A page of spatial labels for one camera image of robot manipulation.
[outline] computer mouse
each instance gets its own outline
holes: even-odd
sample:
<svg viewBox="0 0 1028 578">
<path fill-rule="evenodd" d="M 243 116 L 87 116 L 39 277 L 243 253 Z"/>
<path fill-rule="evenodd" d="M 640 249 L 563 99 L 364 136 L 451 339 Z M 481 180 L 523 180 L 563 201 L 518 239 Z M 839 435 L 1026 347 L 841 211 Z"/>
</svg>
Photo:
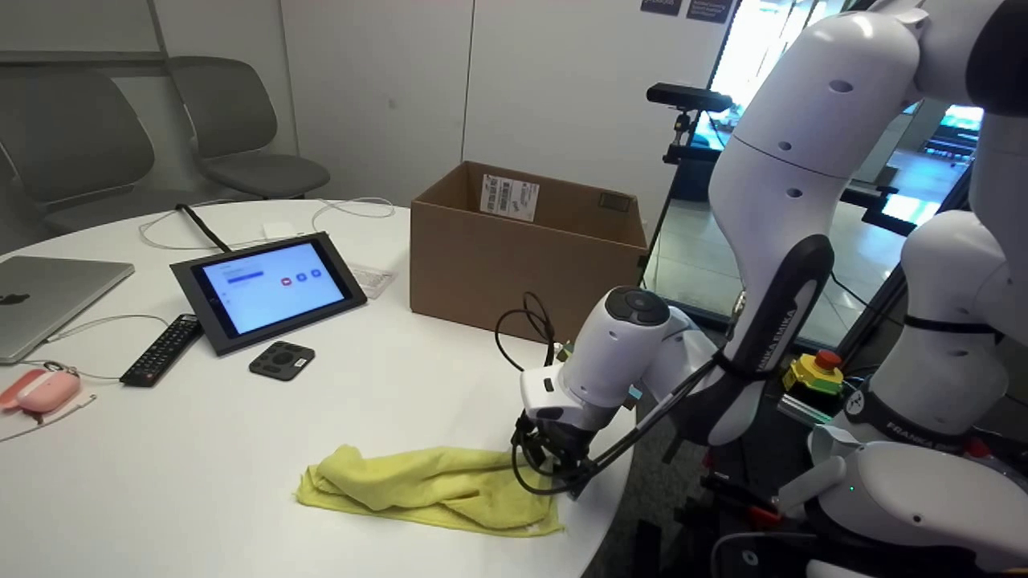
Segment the computer mouse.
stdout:
<svg viewBox="0 0 1028 578">
<path fill-rule="evenodd" d="M 0 413 L 52 414 L 80 391 L 80 377 L 67 370 L 36 368 L 0 391 Z"/>
</svg>

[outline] white table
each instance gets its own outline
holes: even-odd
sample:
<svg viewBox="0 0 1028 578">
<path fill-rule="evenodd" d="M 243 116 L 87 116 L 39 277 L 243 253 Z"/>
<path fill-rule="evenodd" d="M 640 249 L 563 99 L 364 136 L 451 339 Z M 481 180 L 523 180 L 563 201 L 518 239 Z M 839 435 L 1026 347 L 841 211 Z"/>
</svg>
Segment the white table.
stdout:
<svg viewBox="0 0 1028 578">
<path fill-rule="evenodd" d="M 324 203 L 208 207 L 200 215 L 228 246 L 312 233 Z M 407 211 L 350 207 L 378 219 L 319 211 L 343 260 L 393 283 L 365 309 L 286 341 L 319 360 L 289 385 L 258 380 L 263 345 L 213 357 L 200 341 L 159 390 L 92 384 L 97 401 L 67 420 L 0 446 L 5 578 L 328 578 L 328 574 L 583 574 L 626 486 L 629 455 L 563 498 L 565 532 L 494 539 L 399 521 L 308 510 L 293 500 L 304 466 L 334 446 L 403 454 L 425 446 L 507 449 L 521 413 L 518 374 L 491 334 L 407 312 Z M 159 250 L 117 223 L 20 253 L 131 260 L 134 277 L 87 319 L 188 312 L 167 263 L 213 253 L 179 215 L 149 239 L 200 250 Z M 159 323 L 97 326 L 32 353 L 118 377 Z M 539 345 L 507 341 L 523 364 Z M 634 414 L 599 436 L 610 446 Z"/>
</svg>

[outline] yellow cloth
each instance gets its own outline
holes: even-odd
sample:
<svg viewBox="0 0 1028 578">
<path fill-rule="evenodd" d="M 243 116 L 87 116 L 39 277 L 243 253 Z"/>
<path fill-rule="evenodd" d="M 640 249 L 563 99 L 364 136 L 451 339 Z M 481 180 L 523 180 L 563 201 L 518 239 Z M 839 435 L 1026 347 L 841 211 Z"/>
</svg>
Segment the yellow cloth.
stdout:
<svg viewBox="0 0 1028 578">
<path fill-rule="evenodd" d="M 296 500 L 494 536 L 563 530 L 553 498 L 523 493 L 510 455 L 488 449 L 447 446 L 364 460 L 353 446 L 340 446 L 302 477 Z"/>
</svg>

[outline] gray chair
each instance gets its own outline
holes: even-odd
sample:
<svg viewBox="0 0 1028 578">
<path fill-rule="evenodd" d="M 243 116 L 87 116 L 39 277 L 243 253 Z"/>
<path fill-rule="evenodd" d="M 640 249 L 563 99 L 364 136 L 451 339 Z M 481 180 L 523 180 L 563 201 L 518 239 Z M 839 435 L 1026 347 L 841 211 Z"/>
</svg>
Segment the gray chair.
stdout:
<svg viewBox="0 0 1028 578">
<path fill-rule="evenodd" d="M 215 201 L 137 188 L 152 167 L 155 148 L 105 73 L 0 69 L 0 191 L 52 235 Z"/>
<path fill-rule="evenodd" d="M 261 201 L 304 195 L 328 185 L 324 167 L 263 150 L 276 139 L 276 112 L 251 66 L 231 59 L 171 59 L 167 66 L 200 174 Z"/>
</svg>

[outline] sticker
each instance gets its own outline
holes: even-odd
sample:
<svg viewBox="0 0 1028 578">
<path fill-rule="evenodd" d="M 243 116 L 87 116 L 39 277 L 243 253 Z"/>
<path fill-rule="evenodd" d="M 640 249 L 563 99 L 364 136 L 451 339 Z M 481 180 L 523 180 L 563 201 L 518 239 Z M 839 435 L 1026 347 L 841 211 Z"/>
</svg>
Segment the sticker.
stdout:
<svg viewBox="0 0 1028 578">
<path fill-rule="evenodd" d="M 536 219 L 536 201 L 539 201 L 539 185 L 486 174 L 481 178 L 479 211 L 535 223 Z"/>
</svg>

